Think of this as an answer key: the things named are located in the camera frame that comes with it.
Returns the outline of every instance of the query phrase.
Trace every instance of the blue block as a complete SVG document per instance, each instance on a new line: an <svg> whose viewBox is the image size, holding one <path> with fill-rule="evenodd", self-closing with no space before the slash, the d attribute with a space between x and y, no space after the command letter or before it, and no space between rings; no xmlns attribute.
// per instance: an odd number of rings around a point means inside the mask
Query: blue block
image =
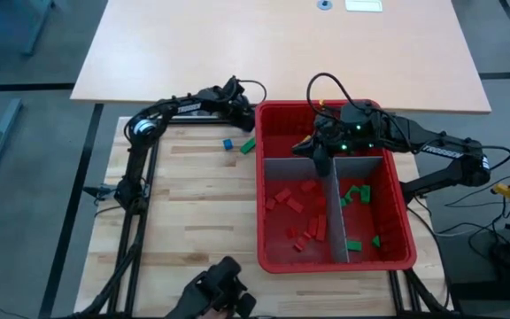
<svg viewBox="0 0 510 319"><path fill-rule="evenodd" d="M234 145L233 145L233 143L231 143L231 140L229 138L223 140L223 148L225 148L226 151L229 151L232 148L234 148Z"/></svg>

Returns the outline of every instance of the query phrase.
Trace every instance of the wooden table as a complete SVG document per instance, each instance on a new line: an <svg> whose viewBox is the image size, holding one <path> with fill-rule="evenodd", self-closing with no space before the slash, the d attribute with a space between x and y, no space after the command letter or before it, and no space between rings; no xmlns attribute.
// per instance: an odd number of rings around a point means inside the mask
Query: wooden table
<svg viewBox="0 0 510 319"><path fill-rule="evenodd" d="M121 132L127 120L121 118L118 123L105 177L109 184L119 181L127 164L129 144ZM243 267L240 278L258 300L254 315L394 315L387 272L272 275L260 267L255 153L243 155L238 147L225 152L224 138L241 145L249 135L229 126L173 125L162 136L134 315L165 315L184 285L225 255L233 256ZM418 176L412 155L395 154L395 161L401 181ZM100 209L116 205L112 200ZM430 223L425 210L416 203L411 207ZM94 299L113 272L123 215L118 209L96 218L76 311ZM411 216L410 223L418 252L414 269L444 302L444 274L437 247L415 217ZM400 276L408 307L405 280ZM122 308L125 295L120 296Z"/></svg>
<svg viewBox="0 0 510 319"><path fill-rule="evenodd" d="M230 75L268 99L305 99L319 72L392 110L491 111L450 0L383 0L382 13L316 0L110 0L72 99L153 102ZM256 102L260 88L246 88ZM314 98L342 98L319 81Z"/></svg>

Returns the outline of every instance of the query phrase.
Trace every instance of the red plastic tray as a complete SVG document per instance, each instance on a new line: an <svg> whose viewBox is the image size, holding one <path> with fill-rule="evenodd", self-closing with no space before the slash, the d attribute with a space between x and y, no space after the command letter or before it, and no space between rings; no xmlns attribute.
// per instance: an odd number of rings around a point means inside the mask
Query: red plastic tray
<svg viewBox="0 0 510 319"><path fill-rule="evenodd" d="M341 107L346 101L327 101ZM359 240L361 252L350 252L350 262L334 262L330 254L328 236L323 242L312 239L303 252L294 249L298 237L308 228L308 222L326 208L316 204L323 196L321 184L304 193L304 181L276 181L265 177L264 159L293 158L290 148L313 133L315 113L306 101L266 101L256 112L257 137L257 236L258 258L261 267L270 273L334 272L401 270L411 268L416 251L406 214L391 152L371 149L359 156L382 156L382 163L364 180L339 180L340 193L352 185L371 186L371 202L362 204L354 194L351 205L343 208L347 239ZM266 209L266 200L284 188L291 190L296 201L305 209L297 213L285 203ZM297 229L297 236L287 236L289 228ZM381 246L372 240L379 236Z"/></svg>

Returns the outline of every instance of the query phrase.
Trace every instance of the gray floor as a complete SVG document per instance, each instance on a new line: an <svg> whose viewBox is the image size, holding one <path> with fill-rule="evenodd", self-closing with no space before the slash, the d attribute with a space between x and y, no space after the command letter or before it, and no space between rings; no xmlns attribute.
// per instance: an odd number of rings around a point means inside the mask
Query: gray floor
<svg viewBox="0 0 510 319"><path fill-rule="evenodd" d="M100 20L105 0L57 0L32 58L19 55L33 16L16 0L0 0L0 83L74 82ZM510 22L496 0L453 1L479 72L510 72ZM484 144L510 147L510 80L484 81L493 113L487 116L419 114L407 116L434 130L471 136ZM81 156L92 105L69 101L67 91L0 93L0 115L12 97L25 108L13 128L0 161L0 307L36 317L64 220L74 175ZM107 105L100 122L86 184L104 177L116 120L136 105ZM490 152L491 162L504 156ZM420 155L421 174L441 168L444 160ZM510 174L510 162L495 176ZM456 187L429 196L437 230L458 222L490 221L498 206L460 209L443 203L471 191ZM496 199L488 192L467 204ZM95 208L82 196L54 315L72 311L93 224ZM454 282L478 275L485 261L457 256L448 239L444 263ZM463 302L469 313L510 317L508 302ZM0 313L0 318L8 316Z"/></svg>

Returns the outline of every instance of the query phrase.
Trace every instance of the gray divider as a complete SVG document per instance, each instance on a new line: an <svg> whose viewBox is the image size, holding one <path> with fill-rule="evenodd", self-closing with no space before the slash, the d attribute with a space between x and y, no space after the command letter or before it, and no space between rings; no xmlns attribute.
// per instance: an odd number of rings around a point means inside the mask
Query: gray divider
<svg viewBox="0 0 510 319"><path fill-rule="evenodd" d="M335 262L350 262L350 257L345 247L346 234L344 216L340 205L340 198L342 196L338 180L341 178L367 178L382 160L383 158L380 156L335 157L332 160L330 174L319 178L311 159L265 159L265 179L271 181L320 179L327 200L328 241L332 258Z"/></svg>

